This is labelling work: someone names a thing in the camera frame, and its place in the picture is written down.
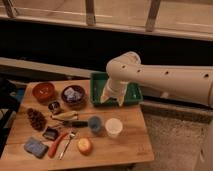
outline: blue cup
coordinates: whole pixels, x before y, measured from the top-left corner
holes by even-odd
[[[101,119],[98,116],[92,116],[88,120],[88,126],[91,129],[92,133],[97,134],[101,130]]]

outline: wooden table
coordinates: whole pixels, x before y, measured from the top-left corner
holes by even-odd
[[[51,112],[47,106],[39,104],[32,96],[32,89],[37,83],[29,83],[0,160],[1,170],[85,168],[147,162],[154,159],[143,113],[139,105],[128,107],[93,107],[89,100],[89,80],[55,81],[52,83],[55,85],[57,100],[64,111],[72,109],[62,102],[60,93],[68,85],[81,85],[86,91],[87,101],[85,107],[78,110],[79,119],[87,120],[89,117],[97,115],[105,123],[107,119],[116,117],[123,122],[124,129],[122,133],[118,138],[111,139],[107,136],[104,128],[99,136],[93,135],[89,128],[79,128],[76,138],[71,141],[62,160],[59,160],[58,156],[63,150],[68,136],[60,143],[54,158],[51,159],[46,154],[43,159],[37,159],[23,148],[29,137],[32,136],[39,139],[49,146],[52,144],[52,141],[46,140],[42,136],[43,132],[38,132],[31,127],[26,114],[27,108],[32,107],[40,110],[47,119],[47,125],[53,125],[57,121],[50,118]],[[76,144],[80,137],[89,137],[93,143],[94,149],[89,156],[80,154],[77,149]]]

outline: bowl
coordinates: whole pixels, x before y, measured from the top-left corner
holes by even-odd
[[[62,100],[69,106],[79,105],[84,101],[85,90],[79,85],[70,85],[62,93]]]
[[[45,103],[54,98],[55,87],[50,82],[42,82],[33,88],[32,94],[38,102]]]

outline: pine cone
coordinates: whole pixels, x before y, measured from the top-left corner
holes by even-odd
[[[45,128],[47,121],[44,115],[40,111],[29,108],[27,110],[27,115],[28,115],[28,119],[30,121],[31,126],[35,130],[42,131]]]

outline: white cup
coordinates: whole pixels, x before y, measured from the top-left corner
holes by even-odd
[[[123,124],[117,118],[110,118],[106,121],[105,128],[109,137],[116,138],[123,130]]]

